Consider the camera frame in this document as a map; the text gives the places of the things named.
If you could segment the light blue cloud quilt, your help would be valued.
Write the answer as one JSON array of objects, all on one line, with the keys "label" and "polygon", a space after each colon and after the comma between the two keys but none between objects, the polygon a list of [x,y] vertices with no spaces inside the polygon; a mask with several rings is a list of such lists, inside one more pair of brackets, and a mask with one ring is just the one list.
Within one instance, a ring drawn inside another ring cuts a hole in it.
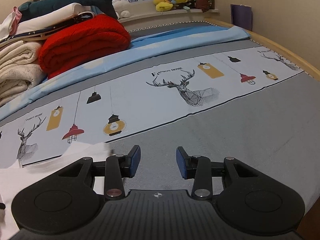
[{"label": "light blue cloud quilt", "polygon": [[214,25],[165,31],[135,38],[130,49],[84,63],[24,92],[1,107],[1,120],[34,101],[67,86],[155,56],[250,38],[245,29]]}]

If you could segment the white seal plush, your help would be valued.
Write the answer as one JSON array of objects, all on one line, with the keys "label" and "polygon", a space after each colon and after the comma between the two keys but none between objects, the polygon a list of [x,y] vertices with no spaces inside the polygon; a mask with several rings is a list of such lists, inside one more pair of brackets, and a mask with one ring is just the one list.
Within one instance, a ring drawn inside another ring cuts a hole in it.
[{"label": "white seal plush", "polygon": [[112,5],[116,12],[118,19],[129,18],[131,16],[130,12],[130,2],[127,0],[113,0]]}]

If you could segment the red knitted blanket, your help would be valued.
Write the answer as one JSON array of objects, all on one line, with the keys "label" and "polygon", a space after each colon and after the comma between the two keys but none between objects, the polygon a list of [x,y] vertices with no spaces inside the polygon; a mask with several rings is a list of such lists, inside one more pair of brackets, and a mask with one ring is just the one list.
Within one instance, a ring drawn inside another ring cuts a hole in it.
[{"label": "red knitted blanket", "polygon": [[99,14],[46,39],[38,62],[48,79],[89,61],[126,50],[131,36],[118,20]]}]

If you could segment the white t-shirt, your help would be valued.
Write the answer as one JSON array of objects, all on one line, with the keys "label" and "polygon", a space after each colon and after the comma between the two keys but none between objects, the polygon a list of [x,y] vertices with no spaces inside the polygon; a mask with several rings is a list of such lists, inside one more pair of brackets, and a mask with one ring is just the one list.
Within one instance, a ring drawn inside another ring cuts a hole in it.
[{"label": "white t-shirt", "polygon": [[82,157],[92,157],[94,161],[104,161],[113,154],[108,143],[100,142],[94,145],[74,142],[64,154],[41,163],[22,167],[17,161],[9,168],[1,169],[1,239],[10,239],[19,229],[11,212],[13,198],[22,189],[58,171]]}]

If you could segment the printed grey bed sheet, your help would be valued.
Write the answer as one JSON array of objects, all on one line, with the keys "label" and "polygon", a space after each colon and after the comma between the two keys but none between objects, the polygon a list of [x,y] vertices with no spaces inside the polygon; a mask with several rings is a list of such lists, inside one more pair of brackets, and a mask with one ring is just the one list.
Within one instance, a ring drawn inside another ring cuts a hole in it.
[{"label": "printed grey bed sheet", "polygon": [[176,149],[235,157],[319,197],[319,82],[284,56],[238,40],[155,56],[52,92],[1,120],[1,169],[64,154],[74,142],[134,145],[141,160],[124,189],[191,190]]}]

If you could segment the cream fleece blanket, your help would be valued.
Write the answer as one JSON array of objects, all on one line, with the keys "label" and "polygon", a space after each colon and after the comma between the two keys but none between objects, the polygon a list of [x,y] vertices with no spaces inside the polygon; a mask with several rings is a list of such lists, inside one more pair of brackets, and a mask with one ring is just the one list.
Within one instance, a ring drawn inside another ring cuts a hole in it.
[{"label": "cream fleece blanket", "polygon": [[1,48],[1,106],[44,80],[38,62],[41,48],[42,42],[22,40]]}]

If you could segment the pink white garment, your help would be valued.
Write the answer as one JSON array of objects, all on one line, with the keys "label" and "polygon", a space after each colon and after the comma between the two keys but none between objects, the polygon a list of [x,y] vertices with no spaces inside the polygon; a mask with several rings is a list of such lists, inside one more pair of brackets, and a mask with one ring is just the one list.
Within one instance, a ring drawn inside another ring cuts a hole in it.
[{"label": "pink white garment", "polygon": [[22,13],[19,11],[18,7],[13,7],[11,13],[4,19],[0,27],[0,39],[3,41],[10,35],[16,33],[17,25],[22,18]]}]

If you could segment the white pillow with dark trim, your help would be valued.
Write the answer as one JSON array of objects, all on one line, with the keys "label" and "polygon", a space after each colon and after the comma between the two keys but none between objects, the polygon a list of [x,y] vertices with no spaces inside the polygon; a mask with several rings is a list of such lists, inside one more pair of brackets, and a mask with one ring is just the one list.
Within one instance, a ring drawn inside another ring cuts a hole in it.
[{"label": "white pillow with dark trim", "polygon": [[22,22],[21,19],[17,25],[16,33],[1,41],[1,47],[18,39],[18,35],[33,35],[37,31],[54,27],[60,23],[76,18],[77,16],[82,17],[85,15],[95,17],[95,14],[89,10],[89,7],[84,7],[79,3],[71,3],[51,13],[32,18],[31,20]]}]

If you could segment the purple box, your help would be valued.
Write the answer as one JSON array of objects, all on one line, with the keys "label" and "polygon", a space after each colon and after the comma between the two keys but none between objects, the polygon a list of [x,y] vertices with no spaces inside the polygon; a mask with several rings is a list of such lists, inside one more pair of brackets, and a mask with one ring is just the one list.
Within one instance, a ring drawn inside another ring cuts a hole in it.
[{"label": "purple box", "polygon": [[253,12],[252,8],[243,4],[231,4],[231,22],[233,25],[252,31]]}]

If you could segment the dark teal shark plush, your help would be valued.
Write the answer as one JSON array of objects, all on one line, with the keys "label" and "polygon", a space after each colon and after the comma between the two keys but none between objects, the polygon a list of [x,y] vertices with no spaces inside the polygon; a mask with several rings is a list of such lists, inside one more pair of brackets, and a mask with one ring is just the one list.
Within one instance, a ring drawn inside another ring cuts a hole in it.
[{"label": "dark teal shark plush", "polygon": [[58,9],[61,9],[72,3],[79,3],[85,7],[97,7],[101,12],[117,19],[116,11],[112,5],[113,0],[40,0],[36,2],[25,2],[18,7],[22,14],[21,21],[31,20],[40,17]]}]

